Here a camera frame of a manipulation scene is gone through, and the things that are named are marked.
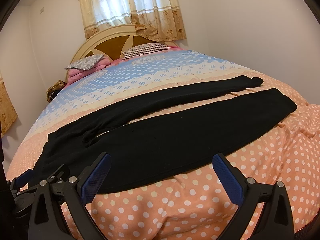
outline floral curtain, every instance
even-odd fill
[[[135,24],[152,41],[186,38],[178,0],[79,0],[86,38],[111,26]]]
[[[1,138],[17,119],[17,113],[5,89],[3,79],[0,73],[0,122],[1,122]]]

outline black pants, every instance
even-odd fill
[[[95,111],[48,135],[49,142],[34,168],[36,178],[29,186],[47,178],[62,163],[69,166],[71,175],[78,176],[102,151],[111,155],[112,166],[99,193],[128,190],[208,164],[213,154],[228,155],[266,133],[297,108],[295,103],[271,89],[121,125],[165,107],[261,83],[259,78],[244,76],[197,83],[136,96]]]

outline white wall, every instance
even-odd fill
[[[30,6],[32,43],[44,85],[65,80],[74,54],[85,42],[78,0],[36,0]]]
[[[18,114],[2,138],[6,171],[18,146],[47,105],[46,89],[30,39],[29,7],[17,6],[0,32],[0,71]]]
[[[268,74],[320,104],[320,25],[303,0],[179,2],[187,47]]]

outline bed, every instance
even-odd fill
[[[132,46],[151,42],[135,33],[134,25],[116,26],[86,41],[72,61],[105,54],[112,60]],[[309,104],[289,85],[263,73],[227,60],[192,50],[174,48],[118,62],[63,89],[43,110],[19,146],[7,172],[13,179],[39,158],[47,135],[78,118],[114,102],[142,93],[196,82],[246,75],[260,77],[262,86],[215,99],[173,106],[138,120],[174,113],[246,93],[277,88],[298,109],[256,141],[227,157],[247,177],[258,182],[285,183],[296,231],[306,226],[319,210],[320,106]],[[96,195],[87,209],[108,239],[216,239],[235,213],[212,164],[151,185],[124,192]],[[250,237],[262,204],[252,217],[243,238]],[[74,237],[80,239],[66,204],[62,205]]]

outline striped pillow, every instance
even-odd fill
[[[133,57],[137,57],[137,56],[141,56],[141,55],[145,55],[145,54],[149,54],[152,52],[161,51],[165,49],[170,49],[170,47],[168,47],[167,45],[161,44],[159,42],[142,44],[126,50],[123,53],[122,60],[126,60],[129,58],[133,58]]]

